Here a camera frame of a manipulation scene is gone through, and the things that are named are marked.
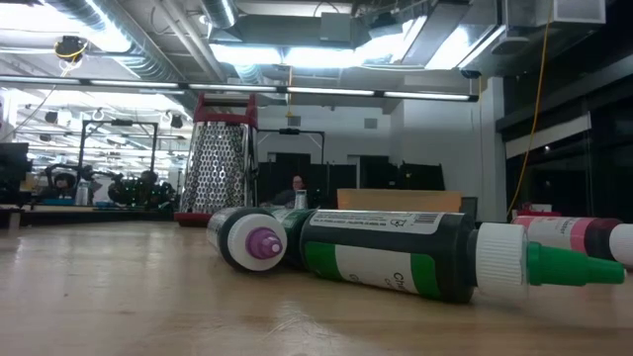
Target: green nozzle cap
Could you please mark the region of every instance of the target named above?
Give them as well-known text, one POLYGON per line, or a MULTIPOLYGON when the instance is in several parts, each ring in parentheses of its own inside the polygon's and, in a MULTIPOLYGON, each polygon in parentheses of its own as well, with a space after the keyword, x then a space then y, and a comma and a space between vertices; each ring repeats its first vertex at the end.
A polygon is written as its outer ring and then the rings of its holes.
POLYGON ((584 286, 587 283, 622 284, 626 271, 619 262, 587 257, 538 242, 527 246, 527 270, 532 286, 584 286))

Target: pink paint tube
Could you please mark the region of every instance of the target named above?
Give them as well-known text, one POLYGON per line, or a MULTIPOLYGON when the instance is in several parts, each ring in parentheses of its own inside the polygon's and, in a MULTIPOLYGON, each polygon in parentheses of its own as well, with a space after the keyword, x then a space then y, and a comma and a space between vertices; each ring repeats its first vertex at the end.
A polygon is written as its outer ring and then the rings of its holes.
POLYGON ((633 224, 618 219, 518 217, 530 241, 633 267, 633 224))

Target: wall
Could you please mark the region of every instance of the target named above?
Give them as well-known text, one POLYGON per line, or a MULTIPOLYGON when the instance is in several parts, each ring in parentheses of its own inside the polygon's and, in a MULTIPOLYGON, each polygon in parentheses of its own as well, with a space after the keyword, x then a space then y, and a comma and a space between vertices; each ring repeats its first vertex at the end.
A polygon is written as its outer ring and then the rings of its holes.
MULTIPOLYGON (((269 106, 259 110, 259 127, 267 130, 288 127, 286 113, 281 106, 269 106)), ((390 117, 383 115, 381 108, 346 108, 305 106, 292 109, 295 116, 301 116, 299 129, 325 132, 324 161, 333 164, 347 164, 349 155, 389 155, 390 117), (365 118, 378 119, 378 128, 364 129, 365 118)), ((269 153, 309 153, 312 163, 320 163, 320 136, 311 134, 280 135, 260 133, 257 140, 260 162, 268 160, 269 153)))
POLYGON ((480 195, 481 162, 472 103, 405 102, 403 160, 441 164, 447 190, 480 195))
POLYGON ((392 111, 390 139, 389 139, 389 161, 400 165, 403 162, 405 134, 405 101, 401 101, 392 111))
POLYGON ((392 113, 390 160, 441 164, 447 190, 479 198, 482 222, 505 222, 505 155, 495 128, 502 90, 491 78, 481 103, 405 100, 392 113))

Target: white cap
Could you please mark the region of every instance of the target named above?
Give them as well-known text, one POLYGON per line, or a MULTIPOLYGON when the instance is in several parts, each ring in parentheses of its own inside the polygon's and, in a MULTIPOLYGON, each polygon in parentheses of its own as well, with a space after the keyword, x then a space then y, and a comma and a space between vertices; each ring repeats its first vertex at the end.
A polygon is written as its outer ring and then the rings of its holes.
POLYGON ((609 247, 616 261, 633 267, 633 224, 621 223, 614 227, 609 237, 609 247))
POLYGON ((226 239, 230 256, 235 262, 251 271, 267 271, 275 267, 284 257, 286 246, 288 246, 284 227, 275 218, 263 214, 251 214, 237 220, 230 228, 226 239), (248 236, 259 228, 270 229, 277 235, 283 246, 282 253, 272 258, 257 259, 248 252, 246 247, 248 236))
POLYGON ((475 252, 480 291, 491 297, 527 298, 526 249, 527 236, 523 225, 482 223, 475 252))

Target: table surface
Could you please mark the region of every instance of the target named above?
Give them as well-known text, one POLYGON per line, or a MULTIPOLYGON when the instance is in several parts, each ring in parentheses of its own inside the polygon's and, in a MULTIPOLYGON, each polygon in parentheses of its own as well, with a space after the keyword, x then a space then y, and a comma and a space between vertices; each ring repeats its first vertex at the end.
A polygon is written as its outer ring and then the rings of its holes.
POLYGON ((595 355, 633 348, 633 279, 454 306, 278 270, 232 271, 171 222, 0 236, 3 355, 595 355))

